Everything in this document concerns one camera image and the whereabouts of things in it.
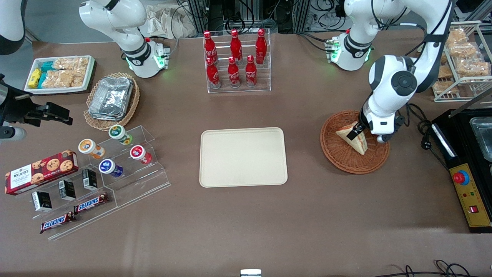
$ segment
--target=white tray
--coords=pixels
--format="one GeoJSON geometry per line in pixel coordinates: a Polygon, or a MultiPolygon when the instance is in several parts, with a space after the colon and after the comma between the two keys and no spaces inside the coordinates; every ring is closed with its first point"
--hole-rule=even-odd
{"type": "Polygon", "coordinates": [[[29,71],[26,84],[24,85],[24,91],[30,92],[34,95],[52,95],[52,94],[66,94],[74,93],[87,90],[89,82],[91,80],[92,70],[94,69],[94,58],[92,56],[66,56],[66,57],[51,57],[51,58],[38,58],[32,62],[31,70],[29,71]],[[81,87],[73,88],[53,88],[53,89],[32,89],[28,86],[29,78],[36,68],[41,68],[44,62],[54,62],[57,58],[88,58],[89,63],[87,64],[86,75],[84,76],[84,82],[81,87]]]}
{"type": "Polygon", "coordinates": [[[209,130],[202,133],[203,187],[282,185],[287,160],[280,128],[209,130]]]}

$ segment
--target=cookie picture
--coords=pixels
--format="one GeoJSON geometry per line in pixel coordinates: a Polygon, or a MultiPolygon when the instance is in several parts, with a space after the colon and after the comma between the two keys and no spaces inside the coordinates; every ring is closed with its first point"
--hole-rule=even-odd
{"type": "Polygon", "coordinates": [[[41,167],[41,161],[32,163],[32,169],[39,169],[41,167]]]}
{"type": "Polygon", "coordinates": [[[64,157],[64,158],[66,158],[66,157],[68,157],[68,156],[69,156],[69,155],[71,155],[71,154],[72,154],[72,151],[70,151],[70,150],[65,150],[65,151],[63,151],[63,152],[61,153],[61,156],[62,156],[62,157],[64,157]]]}
{"type": "Polygon", "coordinates": [[[36,173],[31,177],[31,184],[37,184],[44,180],[43,173],[36,173]]]}
{"type": "Polygon", "coordinates": [[[60,165],[60,169],[62,172],[69,171],[73,167],[73,162],[72,161],[64,161],[60,165]]]}
{"type": "Polygon", "coordinates": [[[60,160],[59,159],[53,159],[53,160],[50,160],[47,164],[46,164],[46,168],[49,170],[49,171],[55,171],[58,167],[60,166],[60,160]]]}

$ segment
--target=foil container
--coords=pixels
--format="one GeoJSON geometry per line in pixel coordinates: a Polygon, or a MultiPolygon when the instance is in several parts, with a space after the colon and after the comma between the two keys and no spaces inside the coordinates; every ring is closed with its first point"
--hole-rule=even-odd
{"type": "Polygon", "coordinates": [[[128,109],[133,82],[124,77],[105,77],[99,82],[89,115],[101,120],[122,120],[128,109]]]}

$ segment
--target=yellow snack box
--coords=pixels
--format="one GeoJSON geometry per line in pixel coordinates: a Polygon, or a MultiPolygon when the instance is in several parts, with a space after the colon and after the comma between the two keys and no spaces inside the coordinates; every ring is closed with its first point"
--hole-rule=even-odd
{"type": "Polygon", "coordinates": [[[31,77],[29,78],[28,87],[32,89],[37,88],[39,79],[41,78],[41,74],[42,72],[40,69],[34,69],[34,72],[31,74],[31,77]]]}

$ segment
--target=acrylic bottle rack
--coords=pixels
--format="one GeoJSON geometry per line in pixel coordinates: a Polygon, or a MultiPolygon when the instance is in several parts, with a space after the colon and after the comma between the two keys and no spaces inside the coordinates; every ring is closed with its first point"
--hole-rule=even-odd
{"type": "MultiPolygon", "coordinates": [[[[102,159],[97,160],[92,157],[84,159],[85,155],[77,153],[79,160],[79,170],[77,172],[16,196],[22,199],[29,199],[32,210],[34,210],[31,193],[34,191],[44,191],[50,194],[51,204],[53,206],[52,210],[49,212],[33,211],[33,219],[41,224],[42,222],[60,217],[69,211],[73,211],[74,206],[95,198],[103,192],[108,193],[108,202],[85,210],[75,215],[75,221],[67,222],[59,227],[47,230],[40,236],[47,236],[48,240],[60,239],[171,185],[167,179],[166,171],[157,160],[154,148],[151,145],[151,142],[155,138],[142,126],[138,126],[127,132],[133,136],[133,141],[130,145],[122,145],[111,138],[98,143],[106,150],[103,159],[112,159],[117,165],[123,167],[123,174],[120,177],[114,178],[108,174],[101,174],[98,166],[102,159]],[[137,144],[143,146],[147,152],[152,154],[152,161],[149,164],[144,165],[130,157],[130,149],[137,144]],[[83,188],[83,169],[90,169],[96,172],[97,190],[91,191],[83,188]],[[58,182],[60,180],[73,182],[77,197],[75,200],[67,201],[60,198],[58,189],[58,182]]],[[[33,230],[33,234],[39,231],[40,229],[38,227],[38,229],[33,230]]]]}
{"type": "MultiPolygon", "coordinates": [[[[258,29],[245,30],[243,34],[239,34],[239,40],[243,46],[243,63],[238,65],[239,78],[241,79],[241,86],[233,88],[229,84],[229,73],[227,68],[229,67],[229,57],[231,56],[231,35],[230,31],[211,31],[212,39],[215,42],[218,55],[218,76],[222,85],[218,89],[213,89],[208,81],[207,74],[205,73],[205,80],[207,84],[207,90],[209,93],[218,92],[252,92],[252,91],[270,91],[272,90],[272,40],[270,36],[270,29],[265,29],[265,40],[267,41],[267,54],[265,61],[262,65],[256,64],[258,83],[256,86],[250,88],[246,85],[246,57],[256,53],[256,39],[258,38],[258,29]]],[[[205,49],[203,50],[205,70],[207,69],[205,49]]]]}

